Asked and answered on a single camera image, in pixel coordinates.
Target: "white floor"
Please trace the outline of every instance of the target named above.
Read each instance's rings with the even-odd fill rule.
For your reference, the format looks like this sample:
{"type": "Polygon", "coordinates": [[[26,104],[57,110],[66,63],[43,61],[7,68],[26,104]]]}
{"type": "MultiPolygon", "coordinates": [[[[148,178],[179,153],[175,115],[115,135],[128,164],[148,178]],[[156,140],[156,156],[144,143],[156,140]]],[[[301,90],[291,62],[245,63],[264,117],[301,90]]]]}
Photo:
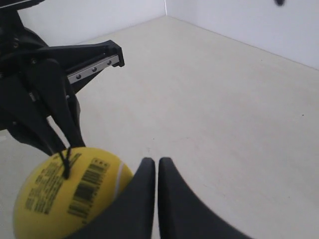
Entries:
{"type": "MultiPolygon", "coordinates": [[[[258,239],[319,235],[319,71],[165,17],[93,42],[126,66],[79,94],[88,146],[140,160],[171,156],[197,195],[258,239]]],[[[0,132],[0,231],[46,156],[0,132]]],[[[159,238],[155,219],[154,239],[159,238]]]]}

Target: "white wall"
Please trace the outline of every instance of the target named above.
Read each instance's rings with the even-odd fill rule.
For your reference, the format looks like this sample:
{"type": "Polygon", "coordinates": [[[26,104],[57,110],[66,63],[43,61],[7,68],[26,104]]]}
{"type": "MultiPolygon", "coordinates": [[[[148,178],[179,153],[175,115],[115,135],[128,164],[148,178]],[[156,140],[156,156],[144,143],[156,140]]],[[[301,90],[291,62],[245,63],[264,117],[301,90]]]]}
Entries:
{"type": "Polygon", "coordinates": [[[319,69],[319,1],[166,0],[167,14],[319,69]]]}
{"type": "Polygon", "coordinates": [[[67,45],[165,15],[165,8],[163,0],[46,0],[19,13],[49,45],[67,45]]]}

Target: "yellow ball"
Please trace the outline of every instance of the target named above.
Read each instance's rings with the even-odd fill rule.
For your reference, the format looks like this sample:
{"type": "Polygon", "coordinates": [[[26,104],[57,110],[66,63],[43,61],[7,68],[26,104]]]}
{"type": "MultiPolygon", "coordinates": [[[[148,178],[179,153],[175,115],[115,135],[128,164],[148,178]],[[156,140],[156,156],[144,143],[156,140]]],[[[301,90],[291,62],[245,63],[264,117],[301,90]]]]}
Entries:
{"type": "Polygon", "coordinates": [[[104,211],[133,177],[117,156],[101,149],[74,148],[70,164],[67,180],[58,154],[27,178],[14,206],[17,239],[67,237],[104,211]]]}

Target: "barcode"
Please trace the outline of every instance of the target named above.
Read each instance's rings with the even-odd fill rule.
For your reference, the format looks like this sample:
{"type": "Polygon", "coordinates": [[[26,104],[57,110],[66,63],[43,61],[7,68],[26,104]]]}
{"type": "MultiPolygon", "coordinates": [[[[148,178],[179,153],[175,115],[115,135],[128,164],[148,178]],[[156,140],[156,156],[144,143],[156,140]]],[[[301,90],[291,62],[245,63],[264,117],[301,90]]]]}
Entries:
{"type": "Polygon", "coordinates": [[[86,219],[109,164],[93,159],[73,195],[68,213],[86,219]]]}

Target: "black string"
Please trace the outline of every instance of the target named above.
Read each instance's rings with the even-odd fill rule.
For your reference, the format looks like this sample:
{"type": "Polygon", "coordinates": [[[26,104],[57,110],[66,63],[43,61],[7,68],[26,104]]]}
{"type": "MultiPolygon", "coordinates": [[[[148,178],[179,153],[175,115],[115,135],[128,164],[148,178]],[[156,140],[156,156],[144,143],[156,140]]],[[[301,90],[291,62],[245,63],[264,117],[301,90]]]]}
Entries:
{"type": "Polygon", "coordinates": [[[59,152],[59,155],[61,157],[61,160],[64,166],[64,171],[62,175],[65,179],[68,179],[70,177],[70,171],[71,171],[71,167],[70,167],[71,147],[68,148],[66,152],[66,157],[63,156],[62,152],[59,152]]]}

